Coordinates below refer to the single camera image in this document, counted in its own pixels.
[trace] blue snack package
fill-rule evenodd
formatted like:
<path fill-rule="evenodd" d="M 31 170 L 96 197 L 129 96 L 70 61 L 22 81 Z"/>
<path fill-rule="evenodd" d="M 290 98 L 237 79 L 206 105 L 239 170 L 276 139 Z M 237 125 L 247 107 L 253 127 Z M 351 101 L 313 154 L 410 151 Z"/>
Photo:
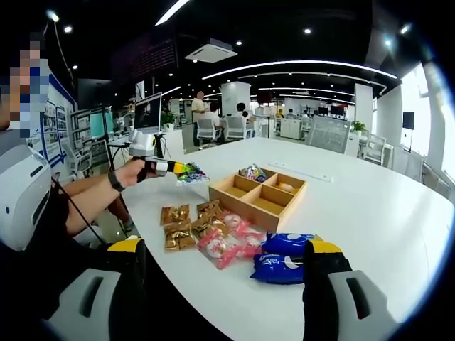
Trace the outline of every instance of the blue snack package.
<path fill-rule="evenodd" d="M 261 247 L 270 254 L 302 257 L 306 240 L 313 238 L 314 234 L 268 232 L 267 240 L 262 243 Z"/>
<path fill-rule="evenodd" d="M 271 284 L 300 284 L 304 282 L 302 258 L 279 254 L 257 254 L 254 257 L 255 272 L 250 276 Z"/>

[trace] black speaker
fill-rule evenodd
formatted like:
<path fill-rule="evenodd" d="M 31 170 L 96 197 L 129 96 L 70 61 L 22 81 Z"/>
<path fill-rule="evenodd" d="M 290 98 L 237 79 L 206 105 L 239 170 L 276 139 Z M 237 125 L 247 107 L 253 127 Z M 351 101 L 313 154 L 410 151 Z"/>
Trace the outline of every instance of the black speaker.
<path fill-rule="evenodd" d="M 403 128 L 414 130 L 414 112 L 403 112 Z"/>

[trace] cable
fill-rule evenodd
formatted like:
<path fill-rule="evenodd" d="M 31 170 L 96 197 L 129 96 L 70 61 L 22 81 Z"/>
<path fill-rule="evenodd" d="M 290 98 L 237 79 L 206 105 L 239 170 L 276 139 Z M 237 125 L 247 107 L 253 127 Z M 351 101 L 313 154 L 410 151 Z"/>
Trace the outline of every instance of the cable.
<path fill-rule="evenodd" d="M 61 190 L 63 193 L 66 194 L 66 196 L 68 197 L 69 201 L 73 204 L 74 208 L 76 209 L 77 213 L 79 213 L 79 215 L 84 220 L 84 222 L 87 225 L 87 227 L 93 232 L 93 234 L 96 236 L 96 238 L 98 238 L 98 240 L 100 241 L 101 245 L 106 244 L 106 242 L 104 240 L 102 240 L 102 238 L 98 235 L 98 233 L 96 233 L 96 231 L 93 229 L 92 225 L 90 225 L 89 222 L 85 219 L 84 215 L 79 210 L 79 207 L 76 206 L 76 204 L 74 203 L 73 199 L 71 199 L 71 197 L 68 195 L 68 193 L 66 193 L 66 191 L 63 189 L 62 185 L 58 181 L 56 181 L 54 178 L 51 178 L 51 179 L 55 183 L 57 188 L 59 190 Z"/>

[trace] wooden compartment box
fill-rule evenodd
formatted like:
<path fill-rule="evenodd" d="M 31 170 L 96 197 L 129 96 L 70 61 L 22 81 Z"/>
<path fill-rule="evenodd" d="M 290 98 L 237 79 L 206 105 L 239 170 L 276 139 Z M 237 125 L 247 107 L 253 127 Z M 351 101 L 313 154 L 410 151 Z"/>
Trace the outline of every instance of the wooden compartment box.
<path fill-rule="evenodd" d="M 263 183 L 234 174 L 209 187 L 210 200 L 219 200 L 230 211 L 270 232 L 276 232 L 304 196 L 306 181 L 263 169 Z M 294 187 L 292 193 L 280 190 L 280 183 Z"/>

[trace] monitor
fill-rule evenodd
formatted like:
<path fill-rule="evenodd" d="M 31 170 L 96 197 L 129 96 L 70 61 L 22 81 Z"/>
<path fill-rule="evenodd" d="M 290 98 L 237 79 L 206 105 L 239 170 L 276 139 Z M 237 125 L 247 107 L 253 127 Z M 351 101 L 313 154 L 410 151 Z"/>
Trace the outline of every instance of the monitor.
<path fill-rule="evenodd" d="M 332 105 L 330 108 L 330 112 L 332 115 L 344 116 L 344 108 L 339 107 L 337 105 Z"/>
<path fill-rule="evenodd" d="M 134 128 L 146 134 L 159 131 L 161 126 L 161 93 L 153 94 L 136 103 Z"/>
<path fill-rule="evenodd" d="M 328 114 L 328 108 L 320 107 L 319 108 L 319 114 L 320 115 L 327 115 Z"/>

